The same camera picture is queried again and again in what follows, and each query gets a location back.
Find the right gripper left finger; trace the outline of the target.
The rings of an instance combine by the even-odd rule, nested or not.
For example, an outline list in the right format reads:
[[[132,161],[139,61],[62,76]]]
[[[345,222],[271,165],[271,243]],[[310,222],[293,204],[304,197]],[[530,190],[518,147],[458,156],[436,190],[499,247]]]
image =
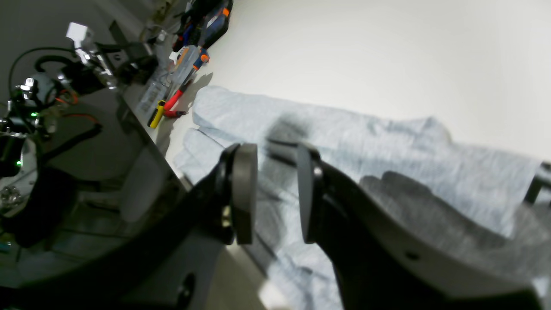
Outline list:
[[[252,243],[257,163],[233,144],[188,189],[150,147],[112,192],[46,167],[1,217],[1,308],[199,308],[220,250]]]

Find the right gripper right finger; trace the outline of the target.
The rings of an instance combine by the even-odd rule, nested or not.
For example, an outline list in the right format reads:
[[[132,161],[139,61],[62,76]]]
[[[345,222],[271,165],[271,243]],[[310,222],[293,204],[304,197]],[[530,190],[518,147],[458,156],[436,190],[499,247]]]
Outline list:
[[[536,289],[437,249],[390,214],[388,173],[369,193],[312,145],[297,148],[303,239],[330,259],[345,310],[542,310]]]

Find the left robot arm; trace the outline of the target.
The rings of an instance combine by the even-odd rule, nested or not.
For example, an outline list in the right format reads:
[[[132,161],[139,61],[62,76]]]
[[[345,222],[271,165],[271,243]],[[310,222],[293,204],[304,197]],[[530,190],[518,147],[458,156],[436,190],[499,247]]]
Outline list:
[[[1,117],[1,240],[29,248],[53,236],[77,200],[81,185],[99,186],[57,169],[51,161],[102,133],[88,113],[69,112],[79,98],[132,83],[144,84],[158,60],[153,41],[128,41],[116,22],[115,43],[94,39],[88,26],[71,22],[72,43],[61,55],[43,55],[35,74],[9,86]]]

